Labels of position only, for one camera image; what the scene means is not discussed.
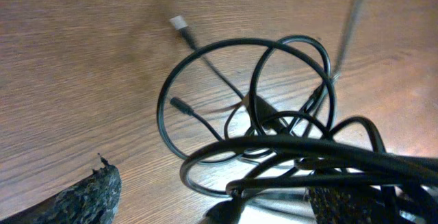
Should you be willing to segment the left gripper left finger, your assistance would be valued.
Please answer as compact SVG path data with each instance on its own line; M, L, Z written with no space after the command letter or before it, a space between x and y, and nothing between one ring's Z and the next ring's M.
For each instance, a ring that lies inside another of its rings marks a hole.
M59 193L17 212L2 223L112 223L122 191L119 170L104 157L103 166Z

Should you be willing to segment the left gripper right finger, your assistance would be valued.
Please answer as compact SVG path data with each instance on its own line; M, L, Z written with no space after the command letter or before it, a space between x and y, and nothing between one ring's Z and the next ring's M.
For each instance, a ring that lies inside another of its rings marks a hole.
M317 223L372 223L377 202L355 188L309 187L309 203Z

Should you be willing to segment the black usb cable thin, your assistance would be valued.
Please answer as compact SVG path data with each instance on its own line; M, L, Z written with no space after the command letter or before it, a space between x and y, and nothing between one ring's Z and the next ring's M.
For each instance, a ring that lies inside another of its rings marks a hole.
M173 82L176 80L178 75L183 72L183 70L193 63L197 59L201 59L207 67L209 67L213 73L222 80L239 98L240 102L233 104L229 107L212 110L213 113L223 113L231 111L231 114L227 118L223 135L220 135L211 124L206 121L198 112L184 102L182 99L173 96L170 98L170 105L178 109L181 113L188 116L194 117L196 120L201 122L213 135L216 140L223 141L229 139L229 123L235 116L235 113L244 106L248 115L250 117L250 127L247 129L246 136L254 136L259 132L264 132L267 129L272 129L278 134L288 134L293 132L294 127L302 120L299 116L295 116L290 123L287 123L283 116L279 114L279 111L271 106L262 97L257 95L257 84L259 77L263 70L264 64L268 61L270 56L276 50L282 50L292 42L302 42L311 45L317 50L322 58L322 66L319 72L323 73L322 79L327 79L330 84L327 86L325 82L322 82L313 92L313 94L308 98L303 107L299 109L298 114L308 115L313 113L316 115L319 112L319 108L322 105L323 99L329 97L330 110L328 114L328 121L326 126L331 127L335 120L335 94L329 92L329 88L333 87L333 74L331 72L331 61L326 49L322 46L320 42L316 39L306 36L306 35L291 35L281 38L277 41L271 41L260 38L234 38L228 40L222 40L220 42L215 42L213 44L207 45L205 47L199 47L195 37L192 35L190 28L184 18L180 15L170 19L172 26L178 31L179 35L188 44L189 48L193 50L193 53L189 55L186 59L180 62L167 76L167 79L160 90L159 99L157 102L157 126L159 134L162 137L165 145L171 150L177 157L181 159L187 159L188 154L180 150L174 142L170 139L166 126L164 124L164 108L165 102L168 97L168 92ZM267 49L264 51L260 57L255 70L253 71L253 76L250 81L250 88L246 94L243 94L239 88L237 88L227 77L225 77L205 56L210 51L221 49L225 47L238 46L238 45L257 45L265 46Z

